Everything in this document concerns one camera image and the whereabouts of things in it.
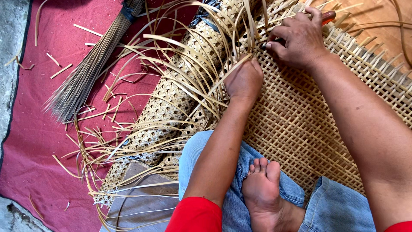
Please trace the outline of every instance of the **concrete floor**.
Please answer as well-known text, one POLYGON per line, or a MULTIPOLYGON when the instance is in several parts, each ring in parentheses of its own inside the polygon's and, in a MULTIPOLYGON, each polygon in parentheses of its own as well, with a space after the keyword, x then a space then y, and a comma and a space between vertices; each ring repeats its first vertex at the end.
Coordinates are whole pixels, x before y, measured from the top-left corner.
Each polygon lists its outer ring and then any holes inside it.
MULTIPOLYGON (((6 136, 16 87, 17 64, 4 66, 20 50, 26 29, 29 0, 0 0, 0 140, 6 136)), ((27 210, 0 197, 0 232, 51 231, 27 210)))

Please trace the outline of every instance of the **red sleeve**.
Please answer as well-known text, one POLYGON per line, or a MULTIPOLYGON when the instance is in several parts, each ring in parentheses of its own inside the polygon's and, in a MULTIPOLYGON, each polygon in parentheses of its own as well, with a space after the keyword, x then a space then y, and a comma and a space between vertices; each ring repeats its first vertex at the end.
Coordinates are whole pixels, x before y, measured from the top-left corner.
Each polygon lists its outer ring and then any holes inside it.
POLYGON ((192 196, 176 206, 165 232, 221 232, 222 210, 206 198, 192 196))
POLYGON ((386 229, 385 232, 412 232, 412 221, 396 223, 386 229))

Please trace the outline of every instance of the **orange handle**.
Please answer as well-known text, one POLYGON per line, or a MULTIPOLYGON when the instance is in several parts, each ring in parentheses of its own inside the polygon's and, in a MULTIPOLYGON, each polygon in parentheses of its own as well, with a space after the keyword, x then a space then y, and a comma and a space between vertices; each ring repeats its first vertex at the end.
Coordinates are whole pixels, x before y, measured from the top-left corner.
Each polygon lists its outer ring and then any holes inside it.
POLYGON ((336 12, 333 10, 323 13, 322 14, 322 26, 334 20, 335 17, 336 17, 336 12))

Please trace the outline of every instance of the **denim pants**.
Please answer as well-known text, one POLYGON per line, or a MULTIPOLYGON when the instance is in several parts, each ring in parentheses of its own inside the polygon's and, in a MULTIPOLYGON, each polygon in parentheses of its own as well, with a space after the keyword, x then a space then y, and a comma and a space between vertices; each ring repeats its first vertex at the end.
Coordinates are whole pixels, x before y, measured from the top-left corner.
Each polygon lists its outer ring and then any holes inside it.
MULTIPOLYGON (((185 193, 193 167, 213 131, 196 133, 186 143, 179 160, 179 199, 185 193)), ((236 173, 222 205, 222 230, 225 232, 252 232, 249 211, 244 203, 242 181, 255 158, 263 157, 242 141, 236 173)), ((281 172, 280 196, 303 207, 304 191, 281 172)), ((320 177, 306 204, 306 214, 299 232, 375 232, 372 214, 366 197, 332 181, 320 177)))

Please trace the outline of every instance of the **broom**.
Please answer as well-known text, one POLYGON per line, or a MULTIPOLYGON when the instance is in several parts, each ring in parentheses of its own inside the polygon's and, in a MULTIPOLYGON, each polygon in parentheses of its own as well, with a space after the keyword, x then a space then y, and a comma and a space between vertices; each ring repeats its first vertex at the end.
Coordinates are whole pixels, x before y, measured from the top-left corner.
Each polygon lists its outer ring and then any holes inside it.
POLYGON ((116 45, 136 20, 144 0, 124 0, 123 7, 110 28, 86 57, 46 101, 44 111, 51 111, 57 121, 69 121, 84 105, 116 45))

